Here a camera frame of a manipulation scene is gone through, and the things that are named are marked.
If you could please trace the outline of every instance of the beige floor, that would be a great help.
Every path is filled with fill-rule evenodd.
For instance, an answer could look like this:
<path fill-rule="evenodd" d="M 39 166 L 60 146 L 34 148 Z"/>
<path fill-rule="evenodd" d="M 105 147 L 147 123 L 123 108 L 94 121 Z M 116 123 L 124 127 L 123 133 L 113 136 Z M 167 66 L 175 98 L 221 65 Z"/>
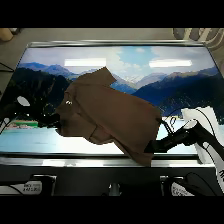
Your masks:
<path fill-rule="evenodd" d="M 172 39 L 174 39 L 172 28 L 26 28 L 11 41 L 0 43 L 0 62 L 15 68 L 27 43 L 33 41 Z M 220 68 L 223 67 L 224 74 L 224 46 L 212 53 Z M 10 73 L 1 73 L 2 92 L 10 77 Z"/>

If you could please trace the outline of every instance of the landscape picture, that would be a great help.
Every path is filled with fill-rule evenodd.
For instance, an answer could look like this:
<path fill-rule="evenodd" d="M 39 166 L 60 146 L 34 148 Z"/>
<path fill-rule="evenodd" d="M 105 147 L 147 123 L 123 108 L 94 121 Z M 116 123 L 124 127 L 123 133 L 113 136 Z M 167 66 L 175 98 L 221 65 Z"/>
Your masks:
<path fill-rule="evenodd" d="M 103 67 L 66 66 L 66 60 L 80 58 L 105 59 L 106 67 L 117 80 L 111 88 L 152 103 L 161 110 L 163 117 L 176 110 L 172 114 L 177 118 L 175 129 L 184 124 L 181 108 L 211 106 L 223 130 L 224 79 L 204 47 L 28 48 L 7 86 L 0 108 L 15 101 L 18 96 L 24 96 L 37 113 L 54 114 L 63 100 L 64 91 L 73 81 Z M 167 61 L 171 61 L 172 66 L 164 66 L 163 62 Z M 166 134 L 161 127 L 158 138 Z M 54 128 L 39 128 L 38 122 L 25 114 L 12 121 L 0 135 L 0 151 L 122 153 L 113 143 L 96 146 L 82 138 L 63 138 Z M 177 146 L 169 152 L 195 153 L 195 149 Z"/>

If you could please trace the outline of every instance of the garment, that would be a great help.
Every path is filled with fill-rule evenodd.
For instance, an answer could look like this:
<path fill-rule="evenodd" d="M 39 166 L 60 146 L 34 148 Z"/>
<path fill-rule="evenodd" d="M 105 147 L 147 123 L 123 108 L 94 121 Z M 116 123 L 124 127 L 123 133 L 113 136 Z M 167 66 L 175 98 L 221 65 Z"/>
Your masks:
<path fill-rule="evenodd" d="M 136 162 L 150 166 L 153 154 L 144 153 L 155 140 L 160 111 L 136 96 L 110 88 L 116 79 L 106 67 L 78 77 L 56 109 L 65 137 L 84 137 L 95 144 L 114 142 Z"/>

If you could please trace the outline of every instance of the water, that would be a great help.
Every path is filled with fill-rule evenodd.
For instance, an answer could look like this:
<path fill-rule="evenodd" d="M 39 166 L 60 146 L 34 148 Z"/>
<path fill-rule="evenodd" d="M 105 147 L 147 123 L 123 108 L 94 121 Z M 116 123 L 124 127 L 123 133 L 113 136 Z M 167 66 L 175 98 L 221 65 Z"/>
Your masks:
<path fill-rule="evenodd" d="M 176 121 L 174 128 L 179 129 L 184 121 Z M 224 126 L 220 126 L 224 136 Z M 161 125 L 157 139 L 167 136 Z M 123 154 L 114 144 L 95 145 L 81 137 L 65 138 L 54 128 L 5 130 L 0 135 L 0 151 L 29 153 L 91 153 L 91 154 Z M 169 154 L 196 154 L 194 146 L 178 145 L 168 151 Z"/>

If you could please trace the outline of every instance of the brown t-shirt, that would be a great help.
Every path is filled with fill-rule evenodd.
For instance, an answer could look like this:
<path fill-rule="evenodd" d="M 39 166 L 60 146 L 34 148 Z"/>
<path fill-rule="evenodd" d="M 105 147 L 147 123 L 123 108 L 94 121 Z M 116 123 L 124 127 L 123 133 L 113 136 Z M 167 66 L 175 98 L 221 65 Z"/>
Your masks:
<path fill-rule="evenodd" d="M 114 142 L 133 160 L 150 166 L 153 154 L 144 149 L 157 137 L 160 111 L 145 100 L 110 88 L 115 81 L 106 67 L 77 78 L 56 109 L 62 125 L 57 131 L 95 144 Z"/>

